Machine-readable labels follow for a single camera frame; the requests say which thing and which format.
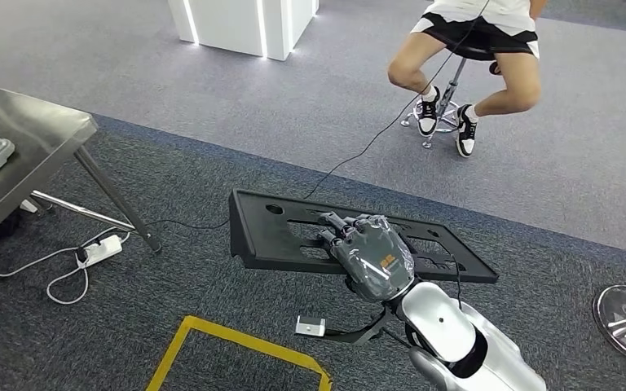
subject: floor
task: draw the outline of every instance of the floor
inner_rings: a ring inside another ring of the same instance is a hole
[[[323,176],[124,121],[98,117],[98,123],[90,153],[147,220],[213,225],[225,220],[233,187],[301,197]],[[118,217],[75,161],[42,190]],[[596,292],[626,283],[626,251],[339,177],[311,200],[444,224],[500,274],[496,284],[463,283],[462,300],[518,344],[548,389],[626,391],[626,358],[598,332],[590,310]],[[23,228],[0,243],[0,272],[104,228],[58,208],[27,215]],[[342,276],[246,270],[230,256],[227,227],[152,229],[161,253],[131,236],[123,252],[89,269],[90,287],[75,305],[45,294],[51,280],[75,267],[70,253],[0,280],[0,391],[145,389],[187,315],[313,357],[334,391],[435,390],[387,336],[351,346],[293,334],[300,314],[350,330],[379,312],[348,292]],[[78,272],[51,293],[72,300],[84,283]],[[439,284],[456,295],[454,283]],[[389,327],[402,330],[397,321]],[[381,370],[373,369],[380,362]],[[313,391],[318,378],[191,331],[160,389]]]
[[[165,0],[0,0],[0,86],[327,171],[412,97],[385,67],[425,6],[323,0],[279,63],[179,42]],[[470,160],[396,125],[336,174],[626,249],[626,1],[551,0],[538,29],[540,105],[482,121]],[[469,64],[456,99],[501,87]]]

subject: yellow floor marking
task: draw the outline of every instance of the yellow floor marking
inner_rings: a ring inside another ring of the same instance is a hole
[[[160,389],[160,386],[164,382],[167,374],[169,373],[171,364],[174,363],[176,355],[179,354],[179,350],[181,349],[183,342],[186,340],[188,332],[191,330],[204,332],[206,334],[210,334],[211,336],[222,338],[223,340],[230,340],[231,342],[236,342],[237,344],[246,348],[257,350],[258,352],[270,355],[274,358],[278,358],[286,362],[291,362],[292,364],[299,367],[309,369],[320,375],[320,384],[318,385],[318,391],[329,391],[330,389],[332,389],[332,381],[330,381],[330,376],[313,359],[313,357],[307,356],[303,353],[299,353],[295,350],[287,349],[284,346],[275,345],[271,342],[261,340],[260,338],[256,338],[254,336],[244,334],[243,332],[238,332],[228,327],[220,326],[216,323],[208,322],[204,319],[188,315],[187,317],[183,318],[183,321],[179,326],[179,330],[176,331],[174,339],[169,344],[169,348],[167,348],[159,367],[157,367],[155,374],[150,380],[150,384],[148,384],[147,391],[158,391]]]

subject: black and white sneaker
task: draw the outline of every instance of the black and white sneaker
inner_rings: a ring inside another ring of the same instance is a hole
[[[438,122],[438,116],[436,112],[438,109],[435,107],[440,100],[440,90],[435,88],[435,98],[432,101],[426,101],[421,99],[421,107],[419,111],[419,133],[423,137],[430,137],[435,132],[435,126]]]
[[[455,121],[460,133],[457,135],[457,151],[462,157],[471,156],[474,150],[474,137],[476,136],[476,125],[478,122],[472,122],[466,115],[466,109],[471,106],[466,104],[457,109]]]

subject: metal table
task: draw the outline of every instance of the metal table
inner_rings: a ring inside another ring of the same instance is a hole
[[[138,214],[102,172],[85,142],[97,131],[85,112],[0,89],[0,138],[15,144],[15,152],[0,169],[0,223],[30,196],[106,222],[123,231],[136,231],[153,251],[159,240],[150,234]],[[37,191],[61,166],[75,156],[92,179],[130,222],[122,222]]]

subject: led light strip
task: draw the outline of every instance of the led light strip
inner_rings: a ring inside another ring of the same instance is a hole
[[[191,26],[193,43],[200,45],[201,43],[198,40],[198,31],[196,30],[196,21],[193,20],[193,12],[191,11],[191,0],[183,0],[183,7],[186,8],[186,15],[188,15],[188,25]]]
[[[291,0],[287,0],[287,30],[289,31],[289,52],[293,51],[293,21]]]
[[[265,35],[265,15],[262,12],[262,0],[256,1],[258,7],[258,27],[260,28],[260,47],[262,56],[267,57],[267,36]]]

